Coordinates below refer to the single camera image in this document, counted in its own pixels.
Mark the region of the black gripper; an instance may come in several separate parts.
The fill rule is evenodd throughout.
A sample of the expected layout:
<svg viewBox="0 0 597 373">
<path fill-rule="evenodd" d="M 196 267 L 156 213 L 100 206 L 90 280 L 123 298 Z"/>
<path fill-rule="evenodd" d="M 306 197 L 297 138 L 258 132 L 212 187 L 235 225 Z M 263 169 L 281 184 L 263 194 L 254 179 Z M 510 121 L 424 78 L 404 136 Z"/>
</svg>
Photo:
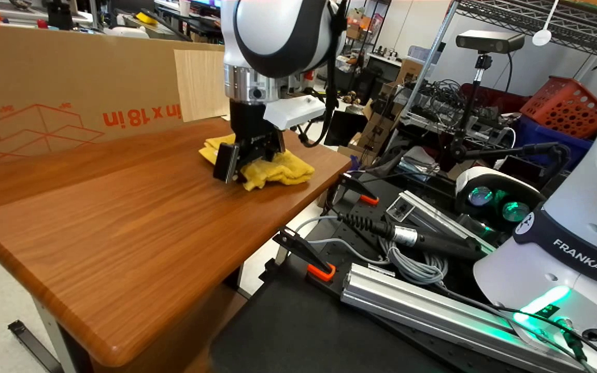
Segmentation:
<svg viewBox="0 0 597 373">
<path fill-rule="evenodd" d="M 254 161 L 271 161 L 282 150 L 282 132 L 263 119 L 263 104 L 230 101 L 230 127 L 237 146 L 221 146 L 214 166 L 214 177 L 222 182 L 233 182 L 239 174 L 239 151 L 251 155 Z"/>
</svg>

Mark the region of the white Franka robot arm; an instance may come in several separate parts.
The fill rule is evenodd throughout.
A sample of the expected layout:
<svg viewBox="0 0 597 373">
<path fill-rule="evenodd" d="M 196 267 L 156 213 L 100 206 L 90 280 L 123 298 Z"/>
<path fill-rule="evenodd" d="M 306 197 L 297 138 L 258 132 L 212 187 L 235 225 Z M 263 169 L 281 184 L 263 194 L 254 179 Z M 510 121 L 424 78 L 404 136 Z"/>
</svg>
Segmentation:
<svg viewBox="0 0 597 373">
<path fill-rule="evenodd" d="M 215 150 L 215 179 L 230 182 L 251 161 L 281 155 L 287 128 L 333 119 L 333 101 L 295 85 L 337 61 L 344 11 L 346 0 L 221 0 L 235 141 Z M 550 303 L 564 285 L 567 318 L 597 329 L 597 138 L 513 238 L 475 264 L 475 280 L 491 303 L 518 308 Z"/>
</svg>

